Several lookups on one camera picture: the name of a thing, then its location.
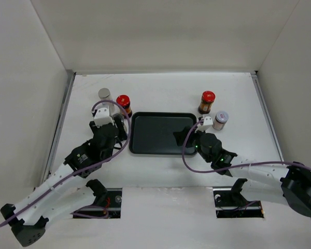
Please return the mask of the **peppercorn bottle silver cap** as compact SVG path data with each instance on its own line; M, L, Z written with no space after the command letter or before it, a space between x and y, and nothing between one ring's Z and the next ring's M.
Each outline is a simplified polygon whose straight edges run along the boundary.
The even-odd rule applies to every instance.
M111 93L110 93L108 88L101 88L98 91L98 96L99 96L101 101L103 101L103 100L110 100L110 101L112 101L112 96L111 96ZM115 109L114 104L109 103L109 102L102 102L101 105L108 106L109 109L111 109L111 111L113 109Z

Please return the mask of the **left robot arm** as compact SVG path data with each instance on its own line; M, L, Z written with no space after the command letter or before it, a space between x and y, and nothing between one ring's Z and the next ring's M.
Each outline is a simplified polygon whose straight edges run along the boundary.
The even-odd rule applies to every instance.
M102 206L106 187L88 176L110 161L113 150L122 151L128 135L119 118L97 127L89 123L93 137L74 148L57 171L29 196L16 204L5 204L0 212L22 247L38 241L57 219L86 206Z

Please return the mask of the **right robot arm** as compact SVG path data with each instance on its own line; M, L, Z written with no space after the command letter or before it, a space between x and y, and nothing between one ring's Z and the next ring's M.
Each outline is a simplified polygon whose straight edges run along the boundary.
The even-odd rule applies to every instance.
M234 204L264 200L311 217L311 168L299 162L253 162L242 158L223 149L222 142L199 123L173 135L182 150L194 148L210 164L209 173L237 179L230 192Z

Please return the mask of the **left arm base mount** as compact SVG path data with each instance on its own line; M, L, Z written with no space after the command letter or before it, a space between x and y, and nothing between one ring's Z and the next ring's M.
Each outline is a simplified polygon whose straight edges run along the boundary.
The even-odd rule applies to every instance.
M122 188L106 188L99 180L87 182L94 201L72 213L75 219L118 219L121 217Z

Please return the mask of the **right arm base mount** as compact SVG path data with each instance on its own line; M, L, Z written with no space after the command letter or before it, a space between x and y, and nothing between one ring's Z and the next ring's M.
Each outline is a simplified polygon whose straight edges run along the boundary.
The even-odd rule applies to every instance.
M217 218L264 218L260 201L248 201L241 194L247 180L239 178L233 186L213 188Z

